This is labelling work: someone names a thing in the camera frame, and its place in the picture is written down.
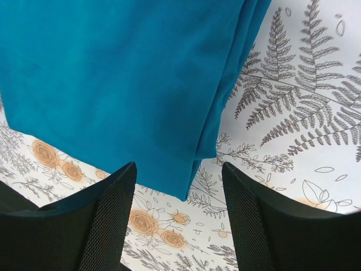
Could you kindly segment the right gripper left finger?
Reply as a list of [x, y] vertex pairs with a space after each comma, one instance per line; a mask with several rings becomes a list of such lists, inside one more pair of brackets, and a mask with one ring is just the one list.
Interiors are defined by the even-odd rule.
[[1, 184], [2, 270], [125, 270], [121, 263], [137, 168], [43, 207]]

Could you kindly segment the blue t shirt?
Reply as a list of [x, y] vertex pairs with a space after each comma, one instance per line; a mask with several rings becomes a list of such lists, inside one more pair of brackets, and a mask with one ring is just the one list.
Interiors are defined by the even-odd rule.
[[186, 200], [269, 1], [2, 1], [11, 129]]

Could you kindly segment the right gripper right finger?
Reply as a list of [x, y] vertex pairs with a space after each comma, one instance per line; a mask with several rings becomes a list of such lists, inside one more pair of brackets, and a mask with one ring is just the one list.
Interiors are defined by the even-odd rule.
[[299, 203], [229, 162], [222, 180], [239, 270], [360, 270], [360, 212]]

